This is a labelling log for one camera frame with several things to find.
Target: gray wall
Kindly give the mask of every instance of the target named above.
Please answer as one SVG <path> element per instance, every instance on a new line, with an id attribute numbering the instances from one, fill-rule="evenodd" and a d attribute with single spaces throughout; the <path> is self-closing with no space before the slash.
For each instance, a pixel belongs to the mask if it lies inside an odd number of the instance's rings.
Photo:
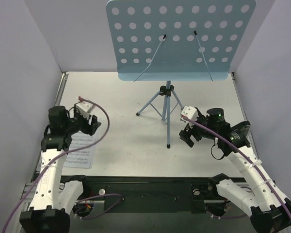
<path id="1" fill-rule="evenodd" d="M 24 0 L 63 71 L 116 71 L 107 0 Z M 235 70 L 274 0 L 257 0 L 231 64 Z"/>
<path id="2" fill-rule="evenodd" d="M 0 0 L 0 232 L 32 176 L 60 78 L 23 0 Z"/>
<path id="3" fill-rule="evenodd" d="M 236 70 L 264 167 L 291 198 L 291 0 L 276 0 Z"/>

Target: blue music stand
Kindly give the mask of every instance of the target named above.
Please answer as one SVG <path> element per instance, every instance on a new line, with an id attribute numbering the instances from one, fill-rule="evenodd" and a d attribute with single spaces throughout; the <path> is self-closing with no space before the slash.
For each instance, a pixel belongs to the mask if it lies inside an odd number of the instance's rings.
<path id="1" fill-rule="evenodd" d="M 213 81 L 226 79 L 255 6 L 255 0 L 109 1 L 106 11 L 118 77 L 134 81 L 151 63 L 138 81 L 167 81 L 167 90 L 174 80 L 209 81 L 209 72 Z M 152 61 L 163 35 L 167 37 Z M 137 115 L 148 105 L 153 106 L 151 102 L 161 93 L 150 99 Z M 183 108 L 175 92 L 172 93 Z M 169 98 L 165 95 L 162 115 L 156 109 L 162 120 L 167 120 L 167 147 L 170 147 Z"/>

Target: hole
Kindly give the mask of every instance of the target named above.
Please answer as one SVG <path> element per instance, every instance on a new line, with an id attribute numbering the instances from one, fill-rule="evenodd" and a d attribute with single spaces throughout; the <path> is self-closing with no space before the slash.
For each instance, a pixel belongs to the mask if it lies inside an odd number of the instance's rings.
<path id="1" fill-rule="evenodd" d="M 249 10 L 249 8 L 250 8 L 249 5 L 245 5 L 241 8 L 241 12 L 246 13 Z"/>
<path id="2" fill-rule="evenodd" d="M 197 12 L 199 12 L 199 6 L 192 7 L 192 13 L 196 14 Z"/>
<path id="3" fill-rule="evenodd" d="M 122 28 L 122 25 L 121 25 L 120 23 L 116 23 L 116 24 L 114 25 L 114 27 L 115 27 L 116 29 L 120 30 L 120 29 Z"/>
<path id="4" fill-rule="evenodd" d="M 189 27 L 190 27 L 190 28 L 195 28 L 195 27 L 196 27 L 196 22 L 192 21 L 192 22 L 189 24 Z"/>
<path id="5" fill-rule="evenodd" d="M 148 6 L 146 6 L 146 7 L 144 8 L 144 13 L 145 13 L 146 15 L 150 14 L 150 13 L 151 13 L 151 8 L 148 7 Z"/>
<path id="6" fill-rule="evenodd" d="M 152 40 L 152 38 L 149 36 L 149 35 L 147 35 L 146 37 L 145 37 L 145 41 L 146 42 L 150 42 Z"/>
<path id="7" fill-rule="evenodd" d="M 166 40 L 166 37 L 165 37 L 164 40 L 163 40 L 163 38 L 164 38 L 164 36 L 163 36 L 163 35 L 160 35 L 160 36 L 159 36 L 159 41 L 165 41 L 165 40 Z"/>
<path id="8" fill-rule="evenodd" d="M 161 29 L 164 29 L 166 27 L 166 23 L 165 22 L 160 22 L 159 27 Z"/>
<path id="9" fill-rule="evenodd" d="M 150 29 L 151 28 L 151 24 L 149 22 L 145 23 L 145 29 Z"/>
<path id="10" fill-rule="evenodd" d="M 229 39 L 230 40 L 236 40 L 237 39 L 237 35 L 232 35 Z"/>
<path id="11" fill-rule="evenodd" d="M 208 36 L 207 35 L 203 35 L 202 36 L 202 41 L 206 41 L 206 40 L 208 40 Z"/>
<path id="12" fill-rule="evenodd" d="M 216 38 L 215 38 L 216 41 L 220 41 L 222 39 L 223 39 L 223 36 L 222 35 L 217 35 Z"/>
<path id="13" fill-rule="evenodd" d="M 226 21 L 222 21 L 220 23 L 220 28 L 225 28 L 227 26 L 227 22 Z"/>
<path id="14" fill-rule="evenodd" d="M 194 40 L 194 36 L 192 36 L 192 35 L 190 35 L 190 36 L 188 36 L 188 41 L 193 41 Z"/>
<path id="15" fill-rule="evenodd" d="M 165 6 L 160 7 L 160 13 L 165 14 L 167 12 L 167 8 Z"/>
<path id="16" fill-rule="evenodd" d="M 173 40 L 174 40 L 174 41 L 179 41 L 179 40 L 180 40 L 180 37 L 179 37 L 178 35 L 175 35 L 175 36 L 173 37 Z"/>
<path id="17" fill-rule="evenodd" d="M 136 42 L 138 40 L 138 38 L 136 36 L 134 36 L 134 35 L 130 39 L 131 39 L 132 42 Z"/>
<path id="18" fill-rule="evenodd" d="M 182 6 L 177 6 L 176 7 L 176 13 L 181 14 L 183 12 L 183 7 Z"/>
<path id="19" fill-rule="evenodd" d="M 175 22 L 174 27 L 175 28 L 180 28 L 181 27 L 181 23 L 180 22 Z"/>
<path id="20" fill-rule="evenodd" d="M 213 51 L 213 52 L 217 52 L 217 51 L 219 51 L 219 48 L 218 48 L 218 47 L 214 47 L 214 48 L 212 49 L 212 51 Z"/>
<path id="21" fill-rule="evenodd" d="M 135 13 L 135 9 L 133 7 L 129 7 L 127 9 L 127 13 L 130 14 L 130 15 L 133 15 Z"/>
<path id="22" fill-rule="evenodd" d="M 232 47 L 227 47 L 227 48 L 225 49 L 225 51 L 226 51 L 226 52 L 231 52 L 232 49 L 233 49 Z"/>
<path id="23" fill-rule="evenodd" d="M 115 7 L 115 8 L 112 8 L 112 14 L 114 14 L 115 16 L 118 15 L 118 13 L 120 13 L 120 11 Z"/>
<path id="24" fill-rule="evenodd" d="M 136 24 L 135 23 L 130 23 L 129 24 L 130 29 L 136 29 Z"/>
<path id="25" fill-rule="evenodd" d="M 207 21 L 205 23 L 205 28 L 210 28 L 212 26 L 212 23 L 210 21 Z"/>
<path id="26" fill-rule="evenodd" d="M 123 37 L 121 37 L 121 36 L 118 36 L 118 37 L 117 37 L 117 41 L 118 41 L 118 42 L 123 42 L 123 41 L 124 41 L 124 39 L 123 39 Z"/>
<path id="27" fill-rule="evenodd" d="M 210 6 L 210 7 L 208 8 L 208 12 L 209 12 L 209 13 L 213 13 L 213 12 L 215 12 L 215 6 L 214 6 L 214 5 Z"/>
<path id="28" fill-rule="evenodd" d="M 233 10 L 233 6 L 231 6 L 231 5 L 228 5 L 224 8 L 225 13 L 230 13 L 232 10 Z"/>
<path id="29" fill-rule="evenodd" d="M 242 24 L 243 24 L 243 22 L 241 20 L 239 20 L 235 23 L 235 27 L 240 28 L 242 26 Z"/>

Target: white table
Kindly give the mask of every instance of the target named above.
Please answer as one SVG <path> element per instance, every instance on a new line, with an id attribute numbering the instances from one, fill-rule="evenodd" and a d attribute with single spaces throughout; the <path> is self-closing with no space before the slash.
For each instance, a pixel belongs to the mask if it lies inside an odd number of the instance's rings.
<path id="1" fill-rule="evenodd" d="M 70 72 L 61 105 L 73 106 L 77 96 L 89 98 L 101 105 L 111 119 L 110 131 L 96 148 L 91 169 L 67 168 L 62 175 L 87 176 L 141 176 L 141 177 L 212 177 L 225 173 L 242 177 L 228 160 L 214 160 L 210 154 L 213 142 L 202 139 L 193 148 L 179 139 L 185 123 L 180 121 L 178 106 L 170 117 L 171 148 L 166 148 L 166 125 L 149 106 L 140 116 L 136 112 L 159 90 L 165 82 L 124 82 L 111 72 Z M 217 82 L 172 82 L 182 104 L 198 107 L 203 114 L 213 107 L 225 111 L 231 126 L 244 120 L 232 77 Z M 153 104 L 162 111 L 163 97 Z M 176 104 L 171 97 L 171 108 Z M 93 112 L 106 118 L 96 108 Z"/>

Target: black bracket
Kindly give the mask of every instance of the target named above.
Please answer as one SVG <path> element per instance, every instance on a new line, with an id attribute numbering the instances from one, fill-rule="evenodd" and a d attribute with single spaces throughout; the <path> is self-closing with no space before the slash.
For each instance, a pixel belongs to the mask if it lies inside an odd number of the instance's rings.
<path id="1" fill-rule="evenodd" d="M 166 86 L 161 86 L 160 87 L 160 96 L 171 96 L 171 92 L 174 90 L 174 86 L 170 85 L 169 89 L 166 89 Z"/>

